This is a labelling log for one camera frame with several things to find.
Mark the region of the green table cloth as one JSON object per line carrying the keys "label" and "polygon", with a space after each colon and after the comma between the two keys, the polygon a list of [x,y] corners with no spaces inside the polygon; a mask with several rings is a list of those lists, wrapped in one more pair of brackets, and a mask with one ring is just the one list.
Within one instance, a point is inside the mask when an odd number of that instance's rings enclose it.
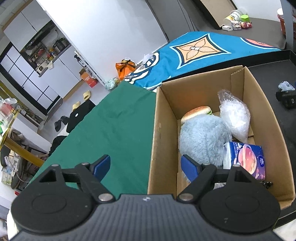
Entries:
{"label": "green table cloth", "polygon": [[121,83],[69,133],[36,173],[50,165],[74,168],[109,155],[102,184],[115,196],[147,194],[156,93]]}

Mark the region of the black tray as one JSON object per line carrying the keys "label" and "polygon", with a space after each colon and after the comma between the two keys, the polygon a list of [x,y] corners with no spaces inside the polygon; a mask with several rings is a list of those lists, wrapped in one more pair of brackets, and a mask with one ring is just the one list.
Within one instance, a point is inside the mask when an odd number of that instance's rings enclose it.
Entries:
{"label": "black tray", "polygon": [[219,111],[217,93],[227,89],[251,113],[251,141],[262,146],[270,192],[281,206],[278,224],[295,217],[295,110],[277,99],[278,84],[295,82],[295,54],[277,51],[226,61],[165,81],[157,90],[148,194],[180,193],[186,187],[179,162],[180,119],[207,105]]}

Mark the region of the orange cardboard box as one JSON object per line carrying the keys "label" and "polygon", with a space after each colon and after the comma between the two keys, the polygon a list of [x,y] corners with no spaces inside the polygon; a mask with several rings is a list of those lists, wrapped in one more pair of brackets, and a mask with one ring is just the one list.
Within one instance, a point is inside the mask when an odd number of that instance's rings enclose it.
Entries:
{"label": "orange cardboard box", "polygon": [[80,78],[84,80],[91,88],[95,87],[95,85],[98,83],[97,79],[91,77],[84,69],[82,69],[79,74]]}

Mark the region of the blue tissue pack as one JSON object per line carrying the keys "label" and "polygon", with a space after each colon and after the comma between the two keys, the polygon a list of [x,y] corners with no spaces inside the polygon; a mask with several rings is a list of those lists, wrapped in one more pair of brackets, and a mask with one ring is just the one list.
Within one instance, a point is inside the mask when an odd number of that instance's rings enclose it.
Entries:
{"label": "blue tissue pack", "polygon": [[265,158],[261,146],[227,142],[224,144],[223,154],[224,169],[231,169],[233,165],[240,165],[256,180],[265,180]]}

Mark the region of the grey bench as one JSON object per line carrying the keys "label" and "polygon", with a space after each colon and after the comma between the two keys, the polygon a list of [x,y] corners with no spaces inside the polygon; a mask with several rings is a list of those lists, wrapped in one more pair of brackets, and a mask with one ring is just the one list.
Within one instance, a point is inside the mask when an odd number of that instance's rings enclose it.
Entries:
{"label": "grey bench", "polygon": [[234,1],[147,1],[166,39],[203,31],[232,35],[284,49],[280,22],[249,17]]}

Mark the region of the green lidded cup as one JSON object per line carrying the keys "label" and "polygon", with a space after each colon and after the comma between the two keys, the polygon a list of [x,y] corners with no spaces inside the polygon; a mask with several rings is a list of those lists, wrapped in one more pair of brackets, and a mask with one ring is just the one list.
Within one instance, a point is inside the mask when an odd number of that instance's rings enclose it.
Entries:
{"label": "green lidded cup", "polygon": [[250,22],[249,16],[247,14],[241,15],[240,20],[244,23]]}

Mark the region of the blue grey fabric toy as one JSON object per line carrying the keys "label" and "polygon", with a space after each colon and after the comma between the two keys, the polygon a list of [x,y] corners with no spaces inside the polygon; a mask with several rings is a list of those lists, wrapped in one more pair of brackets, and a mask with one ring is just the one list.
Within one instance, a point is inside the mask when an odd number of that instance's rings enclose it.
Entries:
{"label": "blue grey fabric toy", "polygon": [[288,82],[283,81],[278,85],[280,91],[294,91],[295,88]]}

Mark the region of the burger plush toy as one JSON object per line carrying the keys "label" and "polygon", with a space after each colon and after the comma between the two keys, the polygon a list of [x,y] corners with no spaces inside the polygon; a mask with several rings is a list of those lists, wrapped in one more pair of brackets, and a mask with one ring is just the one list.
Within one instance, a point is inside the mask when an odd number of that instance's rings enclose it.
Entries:
{"label": "burger plush toy", "polygon": [[200,106],[188,111],[183,117],[181,118],[181,125],[183,125],[186,121],[201,115],[201,114],[212,114],[212,109],[209,106]]}

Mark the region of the white charger box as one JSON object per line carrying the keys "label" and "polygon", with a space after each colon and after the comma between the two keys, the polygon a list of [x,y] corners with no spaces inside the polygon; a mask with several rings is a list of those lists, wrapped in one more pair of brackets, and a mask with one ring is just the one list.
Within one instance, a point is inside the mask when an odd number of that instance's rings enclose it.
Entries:
{"label": "white charger box", "polygon": [[222,30],[225,30],[225,31],[232,31],[232,30],[233,30],[233,27],[232,27],[232,26],[229,26],[229,25],[223,25],[223,26],[222,26]]}

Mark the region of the brown board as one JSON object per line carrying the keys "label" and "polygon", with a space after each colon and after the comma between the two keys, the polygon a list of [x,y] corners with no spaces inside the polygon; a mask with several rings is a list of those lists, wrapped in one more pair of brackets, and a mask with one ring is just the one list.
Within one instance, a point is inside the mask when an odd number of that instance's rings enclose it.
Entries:
{"label": "brown board", "polygon": [[195,1],[195,4],[216,30],[221,29],[224,18],[237,9],[234,2],[230,0],[199,0]]}

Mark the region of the yellow slipper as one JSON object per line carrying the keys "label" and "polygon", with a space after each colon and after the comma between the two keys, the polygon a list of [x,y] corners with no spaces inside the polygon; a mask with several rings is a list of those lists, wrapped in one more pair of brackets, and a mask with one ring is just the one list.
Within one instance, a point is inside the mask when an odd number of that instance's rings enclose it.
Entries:
{"label": "yellow slipper", "polygon": [[72,106],[72,111],[76,110],[80,106],[81,102],[77,101],[76,103],[73,104]]}
{"label": "yellow slipper", "polygon": [[84,101],[87,101],[88,99],[90,99],[90,97],[91,97],[91,91],[90,90],[88,90],[85,93],[83,93],[83,99],[84,99]]}

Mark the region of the clear bag of white filling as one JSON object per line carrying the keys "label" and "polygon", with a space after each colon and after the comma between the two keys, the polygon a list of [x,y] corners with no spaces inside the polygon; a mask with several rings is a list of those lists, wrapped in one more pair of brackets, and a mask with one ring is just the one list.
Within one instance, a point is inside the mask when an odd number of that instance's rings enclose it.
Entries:
{"label": "clear bag of white filling", "polygon": [[220,117],[229,128],[232,136],[240,142],[246,143],[251,118],[247,105],[225,89],[218,92],[218,98]]}

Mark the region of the blue patterned blanket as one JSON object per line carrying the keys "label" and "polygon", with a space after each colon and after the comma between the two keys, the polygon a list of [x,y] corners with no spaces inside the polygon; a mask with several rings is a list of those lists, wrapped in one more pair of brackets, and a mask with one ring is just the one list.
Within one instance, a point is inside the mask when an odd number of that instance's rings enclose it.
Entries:
{"label": "blue patterned blanket", "polygon": [[149,60],[124,80],[156,89],[165,80],[214,64],[242,57],[278,51],[255,40],[213,32],[188,32],[154,52]]}

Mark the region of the brown cardboard box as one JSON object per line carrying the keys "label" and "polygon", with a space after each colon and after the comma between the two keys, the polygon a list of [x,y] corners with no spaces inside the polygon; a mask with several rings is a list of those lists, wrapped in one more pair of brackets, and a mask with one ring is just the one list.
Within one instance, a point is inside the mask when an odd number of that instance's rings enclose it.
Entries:
{"label": "brown cardboard box", "polygon": [[295,199],[287,145],[257,80],[242,66],[163,83],[156,90],[148,194],[177,195],[189,185],[181,157],[230,168],[238,163],[281,208]]}

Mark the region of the orange bag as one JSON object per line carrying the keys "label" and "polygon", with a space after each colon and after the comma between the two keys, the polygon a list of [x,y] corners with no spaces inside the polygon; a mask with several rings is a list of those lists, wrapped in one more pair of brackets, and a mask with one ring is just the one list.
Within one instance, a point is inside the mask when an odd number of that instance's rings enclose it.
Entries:
{"label": "orange bag", "polygon": [[126,77],[126,75],[135,71],[136,66],[137,65],[130,59],[121,60],[121,62],[116,63],[115,68],[117,70],[119,80],[123,80]]}

